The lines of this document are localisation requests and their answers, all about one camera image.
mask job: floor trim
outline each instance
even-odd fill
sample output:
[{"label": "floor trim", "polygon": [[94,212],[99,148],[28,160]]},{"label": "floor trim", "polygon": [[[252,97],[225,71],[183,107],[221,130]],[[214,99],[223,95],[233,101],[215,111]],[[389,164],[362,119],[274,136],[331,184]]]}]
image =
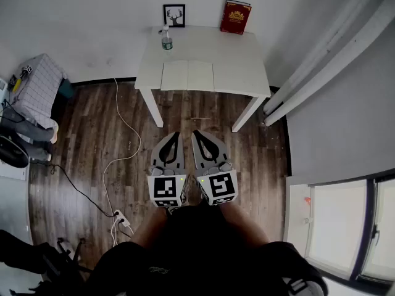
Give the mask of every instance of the floor trim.
[{"label": "floor trim", "polygon": [[292,176],[292,163],[291,163],[291,147],[289,146],[289,136],[288,136],[288,124],[286,121],[286,116],[280,118],[283,124],[284,140],[285,140],[285,154],[286,154],[286,173],[288,176]]},{"label": "floor trim", "polygon": [[[129,77],[129,78],[116,78],[117,82],[135,82],[136,81],[136,77]],[[72,83],[73,87],[76,86],[90,86],[92,84],[99,84],[99,83],[113,83],[114,79],[110,78],[110,79],[99,79],[99,80],[89,80],[89,81],[82,81],[82,82],[74,82]]]}]

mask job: plastic bottle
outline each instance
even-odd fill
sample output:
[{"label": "plastic bottle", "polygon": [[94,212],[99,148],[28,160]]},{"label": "plastic bottle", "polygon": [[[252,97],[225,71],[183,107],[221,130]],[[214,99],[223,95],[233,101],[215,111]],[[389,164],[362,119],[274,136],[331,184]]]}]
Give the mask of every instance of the plastic bottle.
[{"label": "plastic bottle", "polygon": [[168,25],[163,26],[162,30],[162,48],[165,51],[170,51],[173,48],[173,39],[168,33]]}]

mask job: table top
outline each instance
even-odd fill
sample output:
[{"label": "table top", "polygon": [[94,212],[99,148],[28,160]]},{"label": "table top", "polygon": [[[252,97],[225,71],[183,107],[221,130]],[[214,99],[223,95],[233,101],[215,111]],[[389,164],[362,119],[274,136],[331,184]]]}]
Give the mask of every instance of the table top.
[{"label": "table top", "polygon": [[159,30],[161,27],[153,27],[147,40],[136,89],[160,89],[164,63],[186,60],[212,64],[214,91],[270,97],[265,66],[255,34],[224,33],[214,27],[170,28],[173,49],[166,52],[162,49]]}]

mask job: deer head drawing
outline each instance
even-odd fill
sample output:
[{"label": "deer head drawing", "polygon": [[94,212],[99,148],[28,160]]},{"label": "deer head drawing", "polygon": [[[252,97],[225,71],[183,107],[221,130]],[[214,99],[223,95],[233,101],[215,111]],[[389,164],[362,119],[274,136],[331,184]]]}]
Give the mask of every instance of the deer head drawing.
[{"label": "deer head drawing", "polygon": [[178,11],[179,11],[180,15],[178,15],[178,16],[176,15],[176,17],[172,17],[172,16],[170,15],[170,10],[168,10],[168,11],[166,12],[167,17],[169,17],[169,18],[173,21],[173,25],[179,25],[179,24],[177,23],[177,19],[178,19],[179,17],[182,17],[182,16],[183,16],[182,11],[181,11],[180,9],[178,9]]}]

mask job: red book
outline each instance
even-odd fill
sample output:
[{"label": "red book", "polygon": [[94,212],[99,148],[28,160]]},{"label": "red book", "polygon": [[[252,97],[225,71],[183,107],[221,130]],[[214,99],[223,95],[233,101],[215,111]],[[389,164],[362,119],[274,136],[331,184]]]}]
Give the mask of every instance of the red book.
[{"label": "red book", "polygon": [[243,34],[250,11],[250,3],[226,0],[220,30],[222,32]]}]

